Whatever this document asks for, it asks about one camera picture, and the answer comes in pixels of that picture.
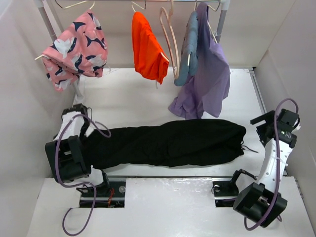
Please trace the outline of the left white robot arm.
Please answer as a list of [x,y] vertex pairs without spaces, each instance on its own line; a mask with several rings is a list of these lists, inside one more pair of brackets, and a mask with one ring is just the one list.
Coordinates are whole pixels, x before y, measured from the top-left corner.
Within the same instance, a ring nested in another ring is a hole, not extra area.
[[76,104],[62,112],[60,131],[52,142],[45,145],[45,152],[57,183],[72,188],[93,186],[94,191],[105,196],[110,191],[106,173],[89,164],[83,143],[90,125],[96,125],[88,116],[88,107]]

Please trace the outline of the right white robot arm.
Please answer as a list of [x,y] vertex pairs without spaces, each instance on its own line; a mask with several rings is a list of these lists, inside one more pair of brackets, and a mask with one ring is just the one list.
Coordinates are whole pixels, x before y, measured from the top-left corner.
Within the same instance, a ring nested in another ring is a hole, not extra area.
[[267,227],[287,207],[279,187],[287,159],[297,143],[293,131],[298,128],[300,118],[297,112],[281,109],[279,115],[270,111],[250,123],[255,125],[261,121],[263,124],[257,127],[257,134],[265,148],[265,157],[257,180],[247,187],[240,177],[228,182],[230,192],[238,195],[234,211],[244,216],[244,221],[254,222],[256,228]]

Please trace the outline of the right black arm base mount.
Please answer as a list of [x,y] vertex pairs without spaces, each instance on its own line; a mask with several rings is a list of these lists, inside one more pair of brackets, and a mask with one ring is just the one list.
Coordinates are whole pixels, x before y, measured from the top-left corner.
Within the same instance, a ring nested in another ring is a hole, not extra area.
[[231,182],[231,177],[213,178],[211,192],[214,195],[215,207],[232,208],[238,194],[247,186],[256,182],[251,177],[241,175]]

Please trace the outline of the black trousers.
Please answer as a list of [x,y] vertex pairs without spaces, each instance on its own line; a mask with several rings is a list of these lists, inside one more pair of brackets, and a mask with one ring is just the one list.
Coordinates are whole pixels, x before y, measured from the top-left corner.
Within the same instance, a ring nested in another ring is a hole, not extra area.
[[111,137],[106,138],[95,130],[83,144],[85,161],[96,169],[120,164],[225,164],[244,154],[241,144],[246,128],[222,119],[192,119],[110,132]]

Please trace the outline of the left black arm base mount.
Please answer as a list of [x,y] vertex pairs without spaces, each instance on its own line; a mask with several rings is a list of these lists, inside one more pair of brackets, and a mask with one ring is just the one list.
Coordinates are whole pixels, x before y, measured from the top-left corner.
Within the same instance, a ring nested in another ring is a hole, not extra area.
[[[92,187],[83,185],[76,188],[80,192],[79,206],[81,208],[92,207],[94,192]],[[106,183],[96,186],[95,208],[124,208],[126,179],[109,178],[109,185]]]

